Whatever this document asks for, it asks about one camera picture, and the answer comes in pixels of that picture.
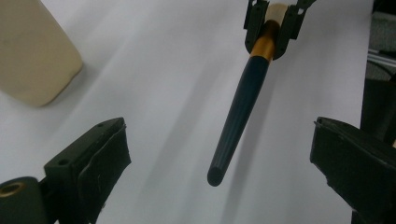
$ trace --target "gold ferrule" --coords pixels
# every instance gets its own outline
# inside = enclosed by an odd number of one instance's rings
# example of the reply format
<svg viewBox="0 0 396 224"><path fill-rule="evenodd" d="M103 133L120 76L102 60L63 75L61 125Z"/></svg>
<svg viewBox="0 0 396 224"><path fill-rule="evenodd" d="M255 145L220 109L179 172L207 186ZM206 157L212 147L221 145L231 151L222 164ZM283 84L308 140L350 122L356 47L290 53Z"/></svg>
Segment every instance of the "gold ferrule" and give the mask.
<svg viewBox="0 0 396 224"><path fill-rule="evenodd" d="M271 62L275 53L276 39L279 29L279 23L272 20L267 21L262 28L262 33L253 46L250 57L261 56L268 62Z"/></svg>

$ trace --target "white table surface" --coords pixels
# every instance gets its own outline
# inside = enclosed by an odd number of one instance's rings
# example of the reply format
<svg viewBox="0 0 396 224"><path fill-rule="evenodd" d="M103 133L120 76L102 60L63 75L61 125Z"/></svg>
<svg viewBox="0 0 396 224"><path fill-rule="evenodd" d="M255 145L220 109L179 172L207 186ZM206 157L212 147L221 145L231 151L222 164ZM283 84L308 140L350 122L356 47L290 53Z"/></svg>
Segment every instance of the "white table surface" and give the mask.
<svg viewBox="0 0 396 224"><path fill-rule="evenodd" d="M350 223L309 153L318 116L359 126L372 1L309 8L213 188L206 173L248 60L247 2L43 0L85 65L45 107L0 92L0 182L43 178L91 126L124 117L133 163L98 223Z"/></svg>

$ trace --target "dark green brush handle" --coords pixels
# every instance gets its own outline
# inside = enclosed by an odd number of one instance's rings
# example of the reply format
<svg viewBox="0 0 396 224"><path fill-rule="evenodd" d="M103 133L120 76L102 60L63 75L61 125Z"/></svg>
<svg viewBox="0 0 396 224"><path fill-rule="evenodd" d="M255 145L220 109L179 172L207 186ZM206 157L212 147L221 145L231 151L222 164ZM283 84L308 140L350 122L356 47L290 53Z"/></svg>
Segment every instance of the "dark green brush handle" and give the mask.
<svg viewBox="0 0 396 224"><path fill-rule="evenodd" d="M207 181L212 186L218 186L225 175L259 96L268 65L269 62L261 56L253 56L247 62L207 173Z"/></svg>

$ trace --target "beige container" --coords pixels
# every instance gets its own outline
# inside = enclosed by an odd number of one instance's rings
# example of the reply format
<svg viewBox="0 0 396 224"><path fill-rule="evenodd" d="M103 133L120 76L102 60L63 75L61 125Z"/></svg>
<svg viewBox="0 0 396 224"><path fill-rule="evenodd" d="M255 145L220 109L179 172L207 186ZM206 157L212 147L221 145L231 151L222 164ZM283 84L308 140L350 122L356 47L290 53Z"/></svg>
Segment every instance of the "beige container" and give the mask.
<svg viewBox="0 0 396 224"><path fill-rule="evenodd" d="M0 0L0 90L29 105L53 100L81 57L39 0Z"/></svg>

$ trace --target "white backdrop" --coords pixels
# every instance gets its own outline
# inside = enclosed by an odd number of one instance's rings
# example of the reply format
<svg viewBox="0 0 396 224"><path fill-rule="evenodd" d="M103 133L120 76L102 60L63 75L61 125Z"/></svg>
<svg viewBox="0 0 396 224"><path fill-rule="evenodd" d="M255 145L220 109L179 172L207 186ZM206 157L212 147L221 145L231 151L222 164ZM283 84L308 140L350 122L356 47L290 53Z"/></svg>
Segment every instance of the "white backdrop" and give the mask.
<svg viewBox="0 0 396 224"><path fill-rule="evenodd" d="M206 173L248 60L248 1L43 3L84 68L45 107L0 92L0 182L43 178L43 165L91 126L124 117L133 163L98 223L350 223L309 153L318 116L359 126L372 1L308 9L216 188Z"/></svg>

